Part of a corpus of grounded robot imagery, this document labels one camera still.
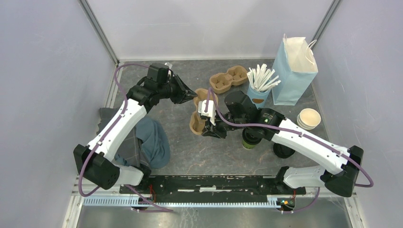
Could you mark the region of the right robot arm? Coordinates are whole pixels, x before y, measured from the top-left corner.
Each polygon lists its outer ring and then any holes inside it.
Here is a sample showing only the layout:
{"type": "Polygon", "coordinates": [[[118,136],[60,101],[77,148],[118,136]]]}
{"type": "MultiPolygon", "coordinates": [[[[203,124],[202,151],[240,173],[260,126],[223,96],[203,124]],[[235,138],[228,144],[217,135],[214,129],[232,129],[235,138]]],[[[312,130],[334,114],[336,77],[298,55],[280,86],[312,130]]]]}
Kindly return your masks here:
{"type": "Polygon", "coordinates": [[[286,194],[292,189],[319,187],[341,197],[352,196],[357,177],[363,173],[362,148],[328,142],[273,109],[257,108],[242,91],[230,93],[224,102],[228,109],[225,114],[218,109],[218,101],[211,91],[205,98],[194,99],[196,113],[204,121],[202,136],[224,139],[228,131],[241,129],[248,145],[267,140],[273,143],[273,151],[279,158],[298,152],[317,163],[304,168],[282,167],[274,181],[277,192],[286,194]]]}

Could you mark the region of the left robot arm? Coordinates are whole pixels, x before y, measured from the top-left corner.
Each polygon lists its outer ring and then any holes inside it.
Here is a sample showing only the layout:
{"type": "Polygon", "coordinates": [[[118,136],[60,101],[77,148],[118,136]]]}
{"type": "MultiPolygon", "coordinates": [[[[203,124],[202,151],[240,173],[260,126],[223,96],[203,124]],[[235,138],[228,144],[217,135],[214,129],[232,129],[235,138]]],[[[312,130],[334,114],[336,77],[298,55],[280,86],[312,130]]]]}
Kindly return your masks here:
{"type": "Polygon", "coordinates": [[[128,184],[137,193],[145,193],[149,189],[149,180],[143,177],[139,165],[112,163],[118,148],[160,100],[170,99],[174,104],[183,104],[197,97],[169,66],[153,63],[147,69],[147,75],[130,88],[121,107],[104,129],[86,145],[75,147],[73,155],[79,174],[78,190],[82,196],[90,196],[82,190],[83,179],[95,184],[97,189],[108,190],[115,185],[128,184]]]}

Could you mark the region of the light blue paper bag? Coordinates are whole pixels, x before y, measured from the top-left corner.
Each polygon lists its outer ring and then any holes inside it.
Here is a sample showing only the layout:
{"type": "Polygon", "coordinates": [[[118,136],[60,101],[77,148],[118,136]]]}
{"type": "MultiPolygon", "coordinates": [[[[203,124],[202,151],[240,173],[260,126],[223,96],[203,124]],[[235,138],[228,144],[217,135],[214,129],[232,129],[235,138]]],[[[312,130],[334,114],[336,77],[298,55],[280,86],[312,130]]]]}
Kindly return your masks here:
{"type": "Polygon", "coordinates": [[[312,83],[318,74],[312,51],[316,42],[283,35],[272,66],[281,81],[271,89],[274,105],[295,105],[312,83]]]}

